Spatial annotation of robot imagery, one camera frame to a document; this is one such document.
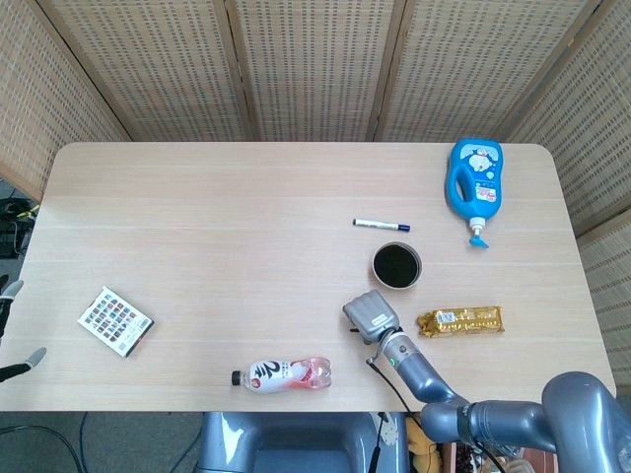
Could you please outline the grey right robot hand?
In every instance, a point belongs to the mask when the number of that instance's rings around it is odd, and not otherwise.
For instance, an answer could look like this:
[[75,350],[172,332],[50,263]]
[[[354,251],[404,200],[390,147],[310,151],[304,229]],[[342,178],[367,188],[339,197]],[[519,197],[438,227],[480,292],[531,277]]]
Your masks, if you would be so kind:
[[398,315],[378,290],[371,290],[342,308],[366,345],[377,344],[400,328]]

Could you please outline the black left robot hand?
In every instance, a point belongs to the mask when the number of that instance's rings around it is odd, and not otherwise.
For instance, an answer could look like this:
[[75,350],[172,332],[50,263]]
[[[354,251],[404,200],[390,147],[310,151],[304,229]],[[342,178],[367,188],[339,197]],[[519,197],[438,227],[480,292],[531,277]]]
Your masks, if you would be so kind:
[[[4,336],[5,333],[6,325],[11,312],[11,305],[23,286],[24,282],[22,280],[15,281],[9,284],[1,294],[1,336]],[[40,347],[23,362],[3,367],[1,369],[1,381],[4,382],[10,378],[30,371],[41,362],[45,355],[46,349],[44,347]]]

